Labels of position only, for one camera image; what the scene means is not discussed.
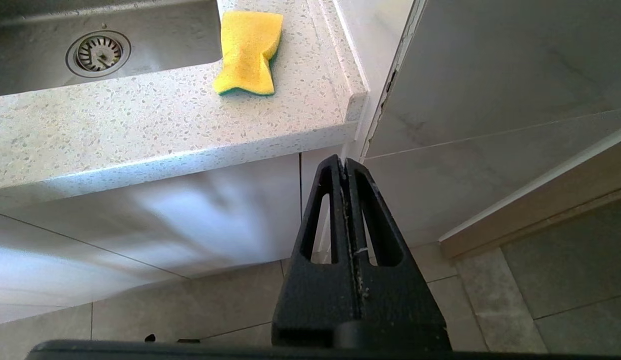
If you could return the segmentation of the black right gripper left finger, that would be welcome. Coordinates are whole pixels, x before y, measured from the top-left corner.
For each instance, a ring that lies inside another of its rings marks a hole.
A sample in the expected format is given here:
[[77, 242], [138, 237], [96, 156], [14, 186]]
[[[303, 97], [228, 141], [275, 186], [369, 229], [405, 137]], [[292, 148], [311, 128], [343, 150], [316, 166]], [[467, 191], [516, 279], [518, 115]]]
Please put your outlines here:
[[[338, 326], [358, 311], [349, 230], [338, 155], [322, 160], [304, 210], [288, 270], [272, 317], [276, 347], [331, 347]], [[312, 262], [322, 201], [328, 199], [329, 263]]]

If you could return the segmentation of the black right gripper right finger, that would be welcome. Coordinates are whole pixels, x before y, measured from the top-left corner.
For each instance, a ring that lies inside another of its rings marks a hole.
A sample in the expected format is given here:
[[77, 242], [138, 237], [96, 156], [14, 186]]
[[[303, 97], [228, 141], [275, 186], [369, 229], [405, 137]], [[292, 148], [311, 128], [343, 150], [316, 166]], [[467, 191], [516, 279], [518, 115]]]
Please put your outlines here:
[[346, 346], [379, 351], [449, 351], [446, 321], [370, 171], [346, 162], [354, 237], [357, 316]]

